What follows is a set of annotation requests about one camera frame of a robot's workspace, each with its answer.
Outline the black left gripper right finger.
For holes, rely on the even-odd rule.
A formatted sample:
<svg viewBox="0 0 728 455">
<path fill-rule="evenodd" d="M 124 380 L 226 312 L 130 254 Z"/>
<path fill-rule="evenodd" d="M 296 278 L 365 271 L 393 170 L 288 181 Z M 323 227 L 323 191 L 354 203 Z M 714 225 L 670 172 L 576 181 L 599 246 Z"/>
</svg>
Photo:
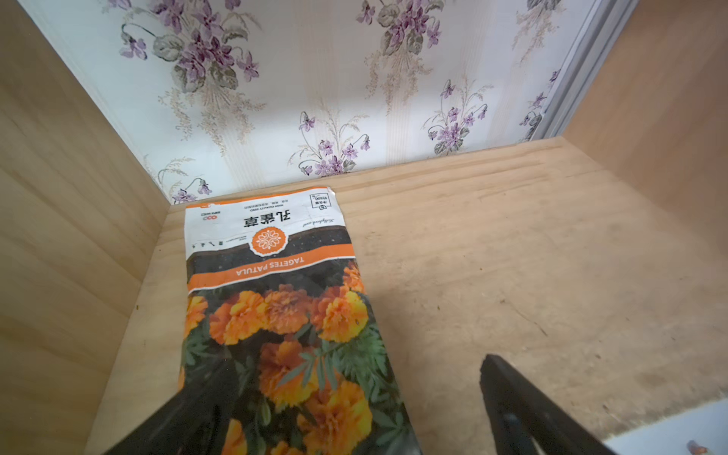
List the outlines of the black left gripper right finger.
<svg viewBox="0 0 728 455">
<path fill-rule="evenodd" d="M 480 387 L 499 454 L 611 454 L 501 356 L 489 354 Z"/>
</svg>

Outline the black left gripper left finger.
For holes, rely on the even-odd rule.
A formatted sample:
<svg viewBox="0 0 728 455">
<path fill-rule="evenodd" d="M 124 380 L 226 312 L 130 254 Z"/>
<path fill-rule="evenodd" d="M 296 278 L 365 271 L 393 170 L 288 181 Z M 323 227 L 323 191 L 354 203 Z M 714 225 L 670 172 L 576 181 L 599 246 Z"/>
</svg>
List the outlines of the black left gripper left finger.
<svg viewBox="0 0 728 455">
<path fill-rule="evenodd" d="M 237 392 L 234 363 L 223 359 L 106 454 L 220 454 Z"/>
</svg>

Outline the dark marigold seed bag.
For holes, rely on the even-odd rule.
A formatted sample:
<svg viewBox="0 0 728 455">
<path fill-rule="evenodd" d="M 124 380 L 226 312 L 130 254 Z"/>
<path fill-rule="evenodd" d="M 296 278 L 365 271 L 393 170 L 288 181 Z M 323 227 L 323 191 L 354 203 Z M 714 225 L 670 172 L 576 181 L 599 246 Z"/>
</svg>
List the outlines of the dark marigold seed bag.
<svg viewBox="0 0 728 455">
<path fill-rule="evenodd" d="M 185 211 L 179 382 L 237 374 L 226 454 L 417 454 L 335 193 Z"/>
</svg>

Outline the wooden two-tier shelf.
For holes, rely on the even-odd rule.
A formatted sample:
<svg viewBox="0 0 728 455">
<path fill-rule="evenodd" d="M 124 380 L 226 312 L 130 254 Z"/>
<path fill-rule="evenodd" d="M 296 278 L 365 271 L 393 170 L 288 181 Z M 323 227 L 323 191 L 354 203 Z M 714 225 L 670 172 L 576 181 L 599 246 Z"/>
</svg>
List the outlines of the wooden two-tier shelf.
<svg viewBox="0 0 728 455">
<path fill-rule="evenodd" d="M 333 189 L 417 439 L 489 454 L 503 356 L 598 436 L 727 391 L 727 6 L 5 1 L 1 450 L 101 453 L 177 389 L 175 198 Z"/>
</svg>

